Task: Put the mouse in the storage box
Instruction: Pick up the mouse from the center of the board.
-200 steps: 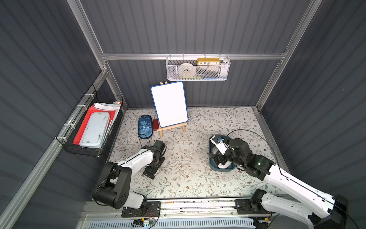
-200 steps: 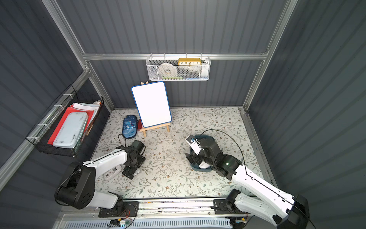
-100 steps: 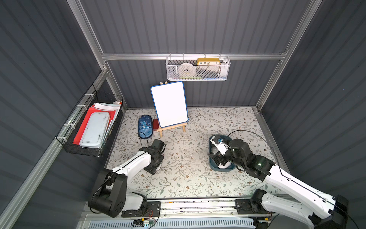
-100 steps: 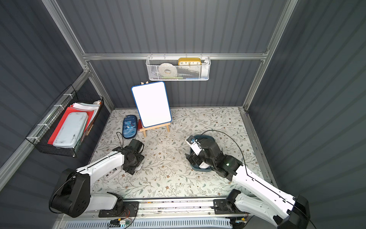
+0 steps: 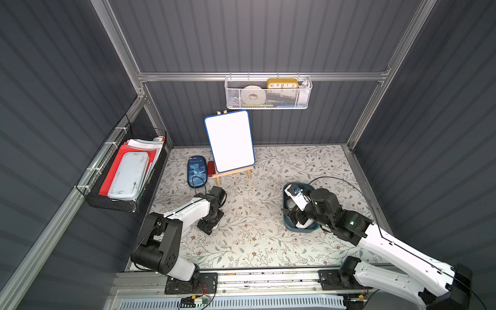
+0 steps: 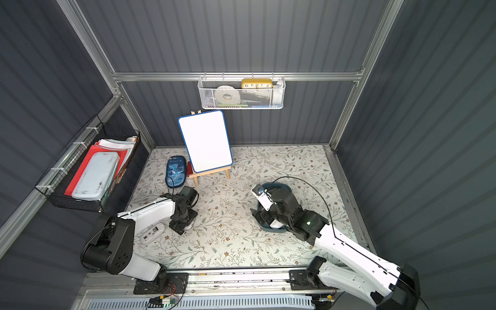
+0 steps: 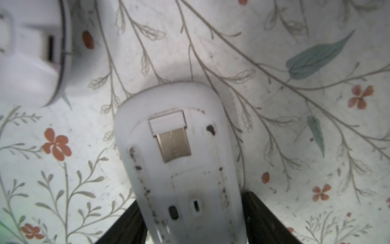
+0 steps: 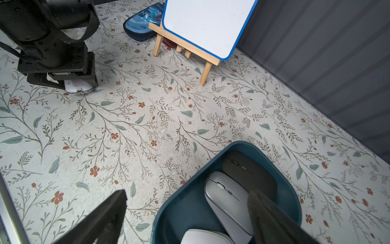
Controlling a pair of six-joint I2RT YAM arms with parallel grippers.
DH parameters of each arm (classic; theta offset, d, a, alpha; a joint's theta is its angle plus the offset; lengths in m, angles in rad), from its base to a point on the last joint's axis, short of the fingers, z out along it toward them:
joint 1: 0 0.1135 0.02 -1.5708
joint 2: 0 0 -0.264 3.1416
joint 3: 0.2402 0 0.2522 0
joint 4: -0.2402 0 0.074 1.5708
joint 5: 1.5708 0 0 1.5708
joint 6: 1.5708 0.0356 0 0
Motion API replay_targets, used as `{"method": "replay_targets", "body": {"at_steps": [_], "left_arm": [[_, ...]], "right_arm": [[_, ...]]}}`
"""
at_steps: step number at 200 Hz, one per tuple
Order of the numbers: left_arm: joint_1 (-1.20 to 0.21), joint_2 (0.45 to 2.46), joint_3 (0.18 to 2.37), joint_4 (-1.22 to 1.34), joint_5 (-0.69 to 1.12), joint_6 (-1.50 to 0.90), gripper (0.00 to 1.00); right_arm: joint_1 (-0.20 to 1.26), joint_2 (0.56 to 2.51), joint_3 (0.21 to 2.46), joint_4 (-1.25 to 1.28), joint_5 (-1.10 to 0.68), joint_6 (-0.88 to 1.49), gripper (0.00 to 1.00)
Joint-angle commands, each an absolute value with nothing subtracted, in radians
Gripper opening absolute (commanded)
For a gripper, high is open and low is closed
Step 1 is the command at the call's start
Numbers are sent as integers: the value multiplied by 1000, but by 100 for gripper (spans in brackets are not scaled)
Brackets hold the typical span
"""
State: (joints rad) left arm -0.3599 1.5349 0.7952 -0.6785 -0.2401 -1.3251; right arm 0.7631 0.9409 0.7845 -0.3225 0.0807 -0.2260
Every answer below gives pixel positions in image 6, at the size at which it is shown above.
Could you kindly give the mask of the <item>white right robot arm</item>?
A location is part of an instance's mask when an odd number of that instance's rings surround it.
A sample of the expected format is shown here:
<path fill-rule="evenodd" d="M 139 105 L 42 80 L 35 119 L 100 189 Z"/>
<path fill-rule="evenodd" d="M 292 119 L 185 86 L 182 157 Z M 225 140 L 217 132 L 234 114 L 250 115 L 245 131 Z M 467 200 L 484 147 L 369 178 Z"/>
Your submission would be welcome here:
<path fill-rule="evenodd" d="M 342 289 L 375 309 L 416 309 L 420 300 L 419 274 L 378 257 L 340 232 L 328 219 L 303 209 L 287 188 L 251 190 L 260 207 L 252 215 L 272 229 L 285 227 L 295 238 L 329 253 L 346 267 L 315 257 L 306 269 L 310 286 Z"/>

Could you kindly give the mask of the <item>teal storage box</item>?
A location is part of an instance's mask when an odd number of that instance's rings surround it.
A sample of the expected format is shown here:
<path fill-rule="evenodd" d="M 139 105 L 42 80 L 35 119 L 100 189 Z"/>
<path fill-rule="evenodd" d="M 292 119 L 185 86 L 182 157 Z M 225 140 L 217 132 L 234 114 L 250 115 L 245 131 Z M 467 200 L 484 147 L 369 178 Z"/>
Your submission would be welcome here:
<path fill-rule="evenodd" d="M 277 189 L 281 189 L 281 188 L 285 188 L 287 189 L 289 192 L 292 192 L 291 188 L 286 185 L 286 184 L 283 184 L 283 183 L 264 183 L 262 185 L 264 188 L 266 188 L 268 190 L 268 193 L 270 195 L 272 195 L 272 193 L 274 191 L 276 191 Z M 260 205 L 260 203 L 258 202 L 258 205 L 257 205 L 257 208 L 261 208 L 262 206 Z M 276 218 L 278 220 L 278 210 L 276 207 L 271 207 L 271 209 L 268 211 L 274 218 Z M 269 233 L 285 233 L 287 232 L 287 229 L 261 229 L 262 231 L 265 231 L 265 232 L 269 232 Z"/>

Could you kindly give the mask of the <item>white mouse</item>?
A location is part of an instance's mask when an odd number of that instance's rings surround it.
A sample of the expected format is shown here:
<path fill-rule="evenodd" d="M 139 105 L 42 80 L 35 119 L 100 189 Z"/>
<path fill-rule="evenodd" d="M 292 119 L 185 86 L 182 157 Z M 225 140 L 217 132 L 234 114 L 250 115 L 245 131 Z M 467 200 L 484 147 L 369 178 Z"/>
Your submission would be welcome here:
<path fill-rule="evenodd" d="M 155 241 L 165 231 L 165 225 L 161 222 L 151 227 L 140 236 L 140 241 L 143 245 L 148 245 Z"/>

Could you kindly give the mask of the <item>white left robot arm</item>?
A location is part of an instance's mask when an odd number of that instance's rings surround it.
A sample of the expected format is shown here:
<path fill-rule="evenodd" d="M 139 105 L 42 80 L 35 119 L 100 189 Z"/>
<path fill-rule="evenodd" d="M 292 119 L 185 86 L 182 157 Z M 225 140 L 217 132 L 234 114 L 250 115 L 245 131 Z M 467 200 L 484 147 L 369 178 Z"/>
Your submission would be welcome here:
<path fill-rule="evenodd" d="M 134 252 L 135 238 L 147 244 L 168 229 L 182 236 L 198 216 L 193 209 L 198 199 L 194 188 L 183 187 L 178 194 L 164 194 L 114 217 L 100 216 L 81 250 L 82 266 L 145 282 L 165 277 L 166 267 Z"/>

